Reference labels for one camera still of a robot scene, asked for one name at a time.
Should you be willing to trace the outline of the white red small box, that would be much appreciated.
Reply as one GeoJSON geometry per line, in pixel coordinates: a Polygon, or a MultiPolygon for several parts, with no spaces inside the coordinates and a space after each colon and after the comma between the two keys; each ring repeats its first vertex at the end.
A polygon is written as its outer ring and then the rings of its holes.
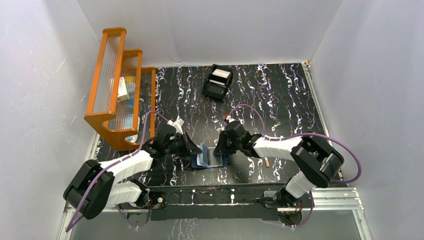
{"type": "Polygon", "coordinates": [[[128,93],[128,89],[127,89],[127,85],[126,85],[126,81],[124,77],[119,78],[116,99],[118,103],[130,99],[130,95],[128,93]]]}

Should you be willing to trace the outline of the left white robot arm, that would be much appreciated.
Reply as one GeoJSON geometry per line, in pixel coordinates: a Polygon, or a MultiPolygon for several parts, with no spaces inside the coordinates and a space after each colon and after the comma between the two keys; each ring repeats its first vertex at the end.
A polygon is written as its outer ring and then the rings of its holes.
{"type": "Polygon", "coordinates": [[[85,161],[63,193],[63,199],[87,220],[106,207],[132,203],[144,208],[149,203],[146,188],[128,178],[149,171],[165,156],[187,158],[202,154],[186,132],[166,125],[134,151],[119,158],[97,162],[85,161]]]}

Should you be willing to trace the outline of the white card stack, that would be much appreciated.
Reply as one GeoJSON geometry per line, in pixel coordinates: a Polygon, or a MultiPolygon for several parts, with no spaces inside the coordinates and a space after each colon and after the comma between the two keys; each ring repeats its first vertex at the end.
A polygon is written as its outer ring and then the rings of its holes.
{"type": "Polygon", "coordinates": [[[227,70],[222,70],[222,69],[218,69],[216,68],[213,72],[212,75],[213,76],[217,76],[219,78],[225,78],[227,79],[229,77],[229,75],[231,74],[231,71],[227,71],[227,70]]]}

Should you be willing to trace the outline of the orange wooden rack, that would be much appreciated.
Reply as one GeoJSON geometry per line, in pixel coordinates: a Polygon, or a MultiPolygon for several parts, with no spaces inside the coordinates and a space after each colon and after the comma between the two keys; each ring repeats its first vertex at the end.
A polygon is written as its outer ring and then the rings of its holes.
{"type": "Polygon", "coordinates": [[[156,69],[143,67],[141,49],[125,49],[127,30],[105,28],[88,98],[85,121],[116,151],[135,150],[155,134],[156,69]],[[119,78],[124,77],[129,99],[117,102],[119,78]]]}

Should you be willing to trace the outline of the blue leather card holder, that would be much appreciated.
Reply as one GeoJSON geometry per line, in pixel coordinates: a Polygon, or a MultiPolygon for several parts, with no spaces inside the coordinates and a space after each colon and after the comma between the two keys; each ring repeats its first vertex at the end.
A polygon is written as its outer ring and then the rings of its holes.
{"type": "Polygon", "coordinates": [[[190,167],[194,170],[224,168],[230,160],[229,155],[214,154],[214,147],[208,147],[203,143],[198,146],[202,153],[191,156],[190,167]]]}

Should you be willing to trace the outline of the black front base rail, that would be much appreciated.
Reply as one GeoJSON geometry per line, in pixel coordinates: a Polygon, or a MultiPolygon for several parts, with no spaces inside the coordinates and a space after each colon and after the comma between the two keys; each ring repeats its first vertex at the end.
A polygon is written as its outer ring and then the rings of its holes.
{"type": "Polygon", "coordinates": [[[294,198],[282,183],[150,186],[141,203],[121,203],[128,216],[146,213],[148,220],[259,219],[288,227],[305,223],[315,206],[311,193],[294,198]]]}

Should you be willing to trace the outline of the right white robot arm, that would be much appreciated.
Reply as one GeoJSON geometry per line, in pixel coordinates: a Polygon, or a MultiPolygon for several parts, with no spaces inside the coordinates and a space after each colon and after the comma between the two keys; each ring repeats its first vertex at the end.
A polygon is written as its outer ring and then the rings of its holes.
{"type": "Polygon", "coordinates": [[[294,161],[299,172],[280,190],[282,202],[295,207],[302,196],[315,188],[327,188],[344,163],[325,135],[307,132],[288,137],[249,133],[239,121],[230,121],[220,132],[216,155],[240,151],[251,158],[281,158],[294,161]]]}

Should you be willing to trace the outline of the white orange pen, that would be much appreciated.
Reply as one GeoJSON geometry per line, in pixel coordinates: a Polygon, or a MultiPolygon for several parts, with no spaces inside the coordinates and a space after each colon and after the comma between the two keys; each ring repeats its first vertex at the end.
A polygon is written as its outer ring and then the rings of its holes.
{"type": "Polygon", "coordinates": [[[269,167],[270,167],[270,163],[269,163],[269,161],[268,161],[267,159],[265,159],[265,160],[264,160],[264,163],[265,163],[265,166],[266,166],[267,168],[269,168],[269,167]]]}

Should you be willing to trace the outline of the black card box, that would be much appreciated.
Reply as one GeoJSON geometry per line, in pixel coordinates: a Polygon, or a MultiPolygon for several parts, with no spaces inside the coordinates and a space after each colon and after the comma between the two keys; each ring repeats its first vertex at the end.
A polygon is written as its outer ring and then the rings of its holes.
{"type": "Polygon", "coordinates": [[[203,87],[201,93],[209,98],[212,98],[217,101],[223,101],[227,95],[230,86],[233,82],[234,71],[231,68],[224,67],[222,65],[213,64],[211,66],[211,72],[203,82],[203,87]],[[228,78],[221,78],[218,76],[212,75],[212,72],[215,69],[221,69],[231,72],[228,78]]]}

